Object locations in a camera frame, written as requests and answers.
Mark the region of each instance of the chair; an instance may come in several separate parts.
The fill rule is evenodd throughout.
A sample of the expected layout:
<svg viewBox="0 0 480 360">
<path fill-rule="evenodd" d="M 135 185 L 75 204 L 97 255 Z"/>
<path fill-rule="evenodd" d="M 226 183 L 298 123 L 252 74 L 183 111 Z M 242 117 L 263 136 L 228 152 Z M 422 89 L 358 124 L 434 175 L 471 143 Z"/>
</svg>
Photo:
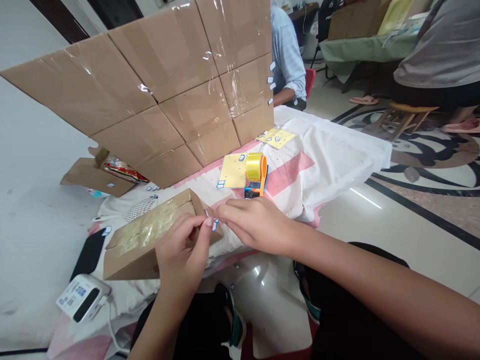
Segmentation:
<svg viewBox="0 0 480 360">
<path fill-rule="evenodd" d="M 424 122 L 430 112 L 437 110 L 438 107 L 414 107 L 406 104 L 400 104 L 391 101 L 385 112 L 380 118 L 368 129 L 368 132 L 375 134 L 379 132 L 382 124 L 390 125 L 395 128 L 393 133 L 386 139 L 394 142 L 405 131 L 411 135 Z"/>
<path fill-rule="evenodd" d="M 315 75 L 317 72 L 312 69 L 305 69 L 305 91 L 306 91 L 306 98 L 308 99 L 310 96 L 310 91 L 312 91 L 312 87 L 314 86 Z"/>
</svg>

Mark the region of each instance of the gray shirt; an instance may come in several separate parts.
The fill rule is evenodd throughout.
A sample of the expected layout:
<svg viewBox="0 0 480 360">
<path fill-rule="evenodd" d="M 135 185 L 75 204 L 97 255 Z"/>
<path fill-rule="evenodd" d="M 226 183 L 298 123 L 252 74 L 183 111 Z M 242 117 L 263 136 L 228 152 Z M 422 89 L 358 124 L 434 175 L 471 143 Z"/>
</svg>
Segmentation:
<svg viewBox="0 0 480 360">
<path fill-rule="evenodd" d="M 480 0 L 439 0 L 430 16 L 430 29 L 393 73 L 395 81 L 427 89 L 480 81 Z"/>
</svg>

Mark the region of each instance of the person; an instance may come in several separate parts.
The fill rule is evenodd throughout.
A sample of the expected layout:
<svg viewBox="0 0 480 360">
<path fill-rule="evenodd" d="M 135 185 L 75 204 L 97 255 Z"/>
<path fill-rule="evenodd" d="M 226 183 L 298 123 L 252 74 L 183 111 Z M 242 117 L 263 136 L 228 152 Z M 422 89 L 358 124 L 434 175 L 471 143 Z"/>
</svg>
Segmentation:
<svg viewBox="0 0 480 360">
<path fill-rule="evenodd" d="M 271 55 L 273 69 L 273 106 L 286 105 L 300 111 L 307 107 L 305 66 L 300 55 L 297 34 L 289 16 L 278 6 L 270 8 Z"/>
<path fill-rule="evenodd" d="M 319 322 L 312 358 L 480 359 L 480 305 L 405 261 L 289 219 L 265 197 L 229 199 L 216 215 L 245 245 L 296 261 L 307 309 Z M 129 359 L 229 359 L 221 343 L 241 345 L 245 327 L 229 291 L 220 285 L 195 294 L 212 224 L 183 214 L 156 241 L 161 286 L 137 323 Z"/>
<path fill-rule="evenodd" d="M 438 0 L 420 40 L 393 73 L 391 97 L 415 107 L 454 110 L 451 124 L 480 105 L 480 1 Z"/>
</svg>

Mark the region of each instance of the light blue shirt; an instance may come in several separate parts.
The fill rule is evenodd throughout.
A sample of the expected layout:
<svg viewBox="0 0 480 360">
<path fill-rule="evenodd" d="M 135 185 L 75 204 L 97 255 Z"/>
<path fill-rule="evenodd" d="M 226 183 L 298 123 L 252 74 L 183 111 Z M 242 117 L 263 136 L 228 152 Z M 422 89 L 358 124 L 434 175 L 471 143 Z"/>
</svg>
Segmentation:
<svg viewBox="0 0 480 360">
<path fill-rule="evenodd" d="M 289 16 L 278 6 L 270 9 L 271 20 L 271 54 L 275 61 L 273 81 L 276 87 L 273 94 L 283 88 L 290 88 L 295 92 L 296 99 L 305 100 L 305 66 L 300 55 L 297 34 Z"/>
</svg>

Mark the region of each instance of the sneaker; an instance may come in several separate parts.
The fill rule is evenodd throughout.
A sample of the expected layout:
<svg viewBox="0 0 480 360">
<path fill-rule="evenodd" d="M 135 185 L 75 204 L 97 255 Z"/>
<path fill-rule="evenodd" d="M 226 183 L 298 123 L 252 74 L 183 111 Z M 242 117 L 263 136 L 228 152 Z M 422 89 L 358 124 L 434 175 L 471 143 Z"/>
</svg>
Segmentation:
<svg viewBox="0 0 480 360">
<path fill-rule="evenodd" d="M 315 305 L 312 304 L 310 301 L 309 297 L 307 296 L 307 293 L 305 292 L 304 289 L 304 283 L 302 279 L 305 277 L 305 265 L 298 261 L 293 261 L 293 273 L 295 274 L 296 278 L 298 279 L 298 283 L 300 284 L 300 292 L 301 295 L 303 296 L 303 299 L 305 300 L 308 316 L 310 316 L 310 319 L 315 323 L 319 324 L 319 319 L 320 319 L 320 309 L 316 307 Z"/>
<path fill-rule="evenodd" d="M 247 335 L 247 325 L 245 324 L 245 321 L 242 319 L 240 314 L 235 310 L 234 298 L 232 296 L 232 293 L 230 292 L 230 289 L 223 284 L 218 284 L 215 287 L 214 292 L 223 294 L 223 296 L 225 296 L 225 305 L 228 306 L 232 314 L 232 327 L 230 340 L 228 343 L 230 346 L 241 348 L 242 343 L 245 340 L 245 336 Z"/>
</svg>

